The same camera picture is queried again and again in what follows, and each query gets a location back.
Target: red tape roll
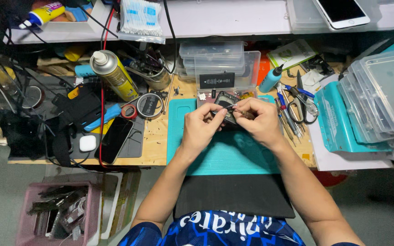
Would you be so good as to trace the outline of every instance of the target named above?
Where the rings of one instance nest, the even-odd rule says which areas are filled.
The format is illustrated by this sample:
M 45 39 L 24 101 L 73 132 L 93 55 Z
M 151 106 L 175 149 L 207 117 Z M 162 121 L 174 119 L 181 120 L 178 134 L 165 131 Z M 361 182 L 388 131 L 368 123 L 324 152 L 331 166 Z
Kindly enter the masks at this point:
M 129 109 L 133 109 L 133 113 L 131 115 L 126 115 L 126 111 Z M 127 104 L 121 109 L 121 116 L 123 116 L 125 119 L 128 120 L 134 120 L 136 119 L 136 116 L 138 116 L 138 112 L 136 110 L 136 107 L 133 104 Z

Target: teal silicone repair mat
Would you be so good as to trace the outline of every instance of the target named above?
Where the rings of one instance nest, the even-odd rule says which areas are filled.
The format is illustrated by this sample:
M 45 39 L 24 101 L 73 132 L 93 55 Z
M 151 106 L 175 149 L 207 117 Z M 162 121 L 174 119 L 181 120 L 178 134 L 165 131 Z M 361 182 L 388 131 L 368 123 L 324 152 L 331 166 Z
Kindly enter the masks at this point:
M 274 102 L 272 96 L 264 96 Z M 183 136 L 184 115 L 197 108 L 196 99 L 174 99 L 168 105 L 167 163 Z M 210 144 L 188 169 L 193 175 L 275 174 L 280 173 L 276 158 L 247 132 L 217 132 Z

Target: forearm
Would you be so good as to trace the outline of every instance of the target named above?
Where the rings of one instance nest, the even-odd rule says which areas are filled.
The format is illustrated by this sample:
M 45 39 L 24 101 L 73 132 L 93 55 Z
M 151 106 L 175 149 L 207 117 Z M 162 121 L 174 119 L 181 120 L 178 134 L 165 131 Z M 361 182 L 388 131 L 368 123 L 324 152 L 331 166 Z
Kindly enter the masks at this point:
M 285 138 L 271 151 L 279 160 L 278 166 L 290 200 L 305 223 L 342 218 L 331 195 Z
M 139 206 L 131 227 L 144 221 L 150 221 L 162 230 L 177 202 L 180 187 L 192 161 L 180 149 L 176 151 L 170 163 L 165 167 L 161 176 Z
M 348 242 L 364 245 L 314 174 L 284 138 L 271 148 L 279 160 L 288 196 L 318 245 Z

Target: gray mat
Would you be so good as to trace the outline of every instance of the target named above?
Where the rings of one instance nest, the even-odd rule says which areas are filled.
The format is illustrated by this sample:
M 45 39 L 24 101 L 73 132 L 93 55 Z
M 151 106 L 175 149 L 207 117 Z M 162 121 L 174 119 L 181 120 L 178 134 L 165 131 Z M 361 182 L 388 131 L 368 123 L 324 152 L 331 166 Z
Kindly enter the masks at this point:
M 56 93 L 62 93 L 65 94 L 66 90 L 64 87 L 59 86 L 59 79 L 54 78 L 54 77 L 49 77 L 49 76 L 40 76 L 37 74 L 34 74 L 35 77 L 42 82 L 44 85 L 46 85 L 49 89 L 53 90 Z M 70 82 L 71 84 L 74 83 L 75 78 L 70 77 L 70 76 L 61 76 L 63 79 L 66 81 Z M 51 100 L 54 98 L 54 94 L 49 92 L 48 90 L 45 90 L 41 85 L 39 85 L 36 81 L 31 80 L 30 85 L 35 85 L 40 87 L 42 90 L 44 90 L 46 99 L 44 100 L 43 104 L 40 106 L 39 109 L 36 110 L 38 114 L 44 115 L 46 119 L 53 118 L 57 116 L 56 114 L 56 106 L 51 103 Z M 147 92 L 147 88 L 145 86 L 140 86 L 139 92 Z M 108 103 L 106 105 L 106 108 L 110 107 L 115 103 Z M 118 158 L 137 158 L 141 157 L 142 155 L 142 144 L 143 144 L 143 139 L 144 139 L 144 119 L 138 115 L 138 117 L 134 120 L 134 127 L 133 130 L 130 132 L 130 138 L 124 143 L 123 148 L 118 154 Z M 100 139 L 100 134 L 98 133 L 86 133 L 86 135 L 94 135 L 97 139 L 97 146 L 99 146 L 99 139 Z M 79 133 L 77 134 L 77 137 L 75 139 L 71 138 L 71 143 L 73 146 L 73 151 L 70 154 L 70 157 L 73 159 L 84 159 L 86 158 L 87 152 L 81 152 L 79 148 L 79 140 L 80 138 L 83 137 L 83 134 Z M 94 153 L 96 149 L 93 150 L 90 155 L 89 159 L 94 158 Z M 23 157 L 9 157 L 9 161 L 23 161 L 23 160 L 30 160 L 29 158 L 23 158 Z

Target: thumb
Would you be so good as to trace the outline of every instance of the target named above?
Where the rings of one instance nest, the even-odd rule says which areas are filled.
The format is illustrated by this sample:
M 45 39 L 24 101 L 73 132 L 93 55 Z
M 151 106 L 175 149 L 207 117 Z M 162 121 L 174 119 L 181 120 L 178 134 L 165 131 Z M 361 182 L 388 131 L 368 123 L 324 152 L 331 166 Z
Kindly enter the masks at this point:
M 213 132 L 216 132 L 217 129 L 220 127 L 220 125 L 223 123 L 224 117 L 227 114 L 227 109 L 222 109 L 216 113 L 214 118 L 211 120 L 209 123 L 209 126 L 213 130 Z
M 238 112 L 233 112 L 233 116 L 235 117 L 236 122 L 238 123 L 238 125 L 240 125 L 241 127 L 243 127 L 246 131 L 250 131 L 252 125 L 253 125 L 253 120 L 248 120 L 245 117 L 243 117 L 242 114 L 238 113 Z

